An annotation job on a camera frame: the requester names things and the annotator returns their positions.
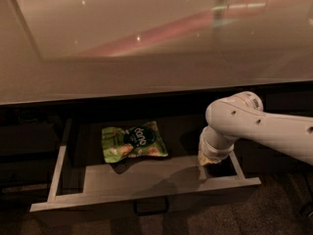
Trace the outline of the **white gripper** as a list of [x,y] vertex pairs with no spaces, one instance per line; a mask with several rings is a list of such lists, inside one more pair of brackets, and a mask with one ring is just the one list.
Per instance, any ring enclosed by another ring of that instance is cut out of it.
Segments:
[[217,165],[234,150],[236,139],[222,135],[212,127],[205,127],[200,136],[198,159],[201,166]]

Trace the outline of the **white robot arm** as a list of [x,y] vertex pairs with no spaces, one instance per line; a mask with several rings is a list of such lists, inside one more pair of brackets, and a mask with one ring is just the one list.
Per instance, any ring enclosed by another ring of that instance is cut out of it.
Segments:
[[212,102],[199,143],[199,163],[219,164],[244,138],[313,165],[313,118],[269,114],[260,98],[245,91]]

